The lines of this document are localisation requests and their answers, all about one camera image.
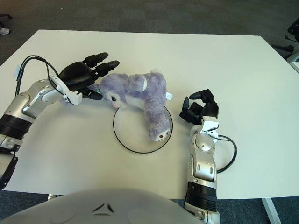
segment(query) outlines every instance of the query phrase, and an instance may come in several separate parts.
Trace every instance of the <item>plush toy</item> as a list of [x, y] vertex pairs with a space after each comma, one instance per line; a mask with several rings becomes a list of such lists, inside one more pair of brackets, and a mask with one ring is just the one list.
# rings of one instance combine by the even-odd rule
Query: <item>plush toy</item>
[[110, 74], [102, 78], [100, 84], [89, 87], [100, 89], [103, 98], [115, 108], [133, 105], [144, 110], [149, 124], [149, 136], [161, 141], [170, 132], [170, 121], [166, 109], [166, 80], [152, 70], [145, 75]]

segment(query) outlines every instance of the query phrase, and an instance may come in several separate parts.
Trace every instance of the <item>table leg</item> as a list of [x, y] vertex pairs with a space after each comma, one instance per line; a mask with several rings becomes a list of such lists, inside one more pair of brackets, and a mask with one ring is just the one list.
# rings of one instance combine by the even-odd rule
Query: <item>table leg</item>
[[279, 216], [277, 214], [277, 211], [275, 209], [272, 199], [271, 198], [262, 198], [262, 202], [266, 209], [266, 212], [268, 214], [271, 224], [281, 224], [281, 221], [279, 219]]

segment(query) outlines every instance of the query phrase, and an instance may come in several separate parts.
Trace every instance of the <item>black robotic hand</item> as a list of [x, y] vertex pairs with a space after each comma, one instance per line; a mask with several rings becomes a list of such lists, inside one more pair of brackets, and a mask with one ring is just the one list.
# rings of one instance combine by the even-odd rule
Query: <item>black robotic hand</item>
[[69, 90], [81, 92], [83, 98], [100, 100], [103, 96], [90, 90], [88, 86], [119, 65], [118, 61], [111, 61], [97, 66], [97, 63], [102, 62], [106, 57], [108, 57], [108, 53], [100, 53], [91, 55], [82, 62], [74, 62], [64, 68], [58, 77], [66, 84]]

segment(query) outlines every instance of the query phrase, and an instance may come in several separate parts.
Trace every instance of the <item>black ring outline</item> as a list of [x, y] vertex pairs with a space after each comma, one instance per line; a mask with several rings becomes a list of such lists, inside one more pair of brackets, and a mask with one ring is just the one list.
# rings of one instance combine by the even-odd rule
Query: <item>black ring outline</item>
[[153, 153], [153, 152], [155, 152], [155, 151], [161, 149], [163, 146], [165, 146], [166, 143], [167, 143], [167, 142], [169, 141], [169, 139], [171, 138], [172, 131], [173, 131], [173, 122], [172, 122], [172, 116], [171, 116], [169, 110], [168, 110], [166, 107], [164, 107], [164, 108], [167, 110], [167, 112], [168, 112], [168, 114], [169, 114], [169, 116], [170, 116], [170, 119], [171, 119], [171, 132], [170, 132], [170, 136], [169, 136], [168, 140], [167, 140], [167, 141], [166, 141], [160, 148], [158, 148], [158, 149], [156, 149], [156, 150], [154, 150], [154, 151], [151, 151], [151, 152], [141, 153], [141, 152], [136, 152], [136, 151], [134, 151], [134, 150], [132, 150], [132, 149], [129, 149], [129, 148], [126, 147], [124, 144], [122, 144], [122, 142], [121, 142], [121, 141], [119, 140], [119, 138], [117, 137], [117, 134], [116, 134], [116, 132], [115, 132], [115, 128], [114, 128], [114, 119], [115, 119], [115, 116], [116, 116], [116, 114], [117, 114], [117, 112], [118, 112], [118, 110], [119, 110], [119, 108], [118, 108], [117, 111], [116, 111], [115, 114], [114, 114], [114, 117], [113, 117], [113, 131], [114, 131], [114, 134], [115, 134], [117, 140], [119, 141], [119, 143], [121, 143], [121, 145], [124, 146], [127, 150], [129, 150], [129, 151], [131, 151], [131, 152], [133, 152], [133, 153], [138, 153], [138, 154], [149, 154], [149, 153]]

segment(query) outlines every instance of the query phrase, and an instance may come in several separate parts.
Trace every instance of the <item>chair leg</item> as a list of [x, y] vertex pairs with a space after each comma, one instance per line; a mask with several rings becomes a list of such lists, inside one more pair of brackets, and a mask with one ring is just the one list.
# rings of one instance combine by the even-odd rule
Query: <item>chair leg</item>
[[0, 14], [0, 17], [3, 17], [3, 16], [7, 16], [9, 19], [12, 19], [12, 16], [10, 14]]

